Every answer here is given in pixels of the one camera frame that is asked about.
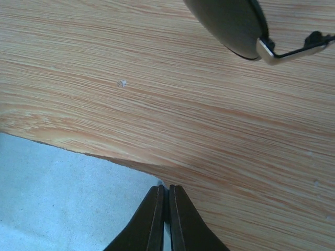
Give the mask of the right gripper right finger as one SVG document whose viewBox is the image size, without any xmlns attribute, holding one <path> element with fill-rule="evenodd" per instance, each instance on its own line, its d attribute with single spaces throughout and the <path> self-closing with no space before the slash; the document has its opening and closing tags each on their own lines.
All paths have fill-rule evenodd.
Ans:
<svg viewBox="0 0 335 251">
<path fill-rule="evenodd" d="M 228 250 L 206 225 L 184 188 L 169 188 L 170 232 L 172 250 Z"/>
</svg>

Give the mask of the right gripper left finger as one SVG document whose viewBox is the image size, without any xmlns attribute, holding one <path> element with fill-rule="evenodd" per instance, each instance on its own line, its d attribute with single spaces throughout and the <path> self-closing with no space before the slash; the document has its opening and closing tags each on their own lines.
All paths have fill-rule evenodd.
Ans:
<svg viewBox="0 0 335 251">
<path fill-rule="evenodd" d="M 105 248 L 109 251 L 157 251 L 163 249 L 163 185 L 153 186 L 126 227 Z"/>
</svg>

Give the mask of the light blue cleaning cloth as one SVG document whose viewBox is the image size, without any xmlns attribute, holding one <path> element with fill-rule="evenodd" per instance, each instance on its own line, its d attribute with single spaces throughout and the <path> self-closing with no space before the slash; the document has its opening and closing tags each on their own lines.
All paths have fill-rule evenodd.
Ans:
<svg viewBox="0 0 335 251">
<path fill-rule="evenodd" d="M 1 250 L 103 250 L 159 178 L 1 134 Z"/>
</svg>

